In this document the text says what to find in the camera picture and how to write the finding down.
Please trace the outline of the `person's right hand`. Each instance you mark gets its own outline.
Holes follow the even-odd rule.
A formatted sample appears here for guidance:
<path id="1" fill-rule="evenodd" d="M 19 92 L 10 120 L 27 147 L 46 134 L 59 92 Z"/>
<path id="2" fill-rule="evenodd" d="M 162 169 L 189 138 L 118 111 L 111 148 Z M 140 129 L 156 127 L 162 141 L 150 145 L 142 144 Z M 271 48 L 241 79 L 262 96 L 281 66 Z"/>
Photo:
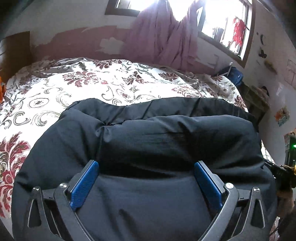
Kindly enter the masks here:
<path id="1" fill-rule="evenodd" d="M 285 218 L 287 215 L 293 212 L 295 207 L 295 201 L 293 198 L 293 190 L 289 191 L 277 191 L 278 205 L 276 215 L 279 218 Z"/>

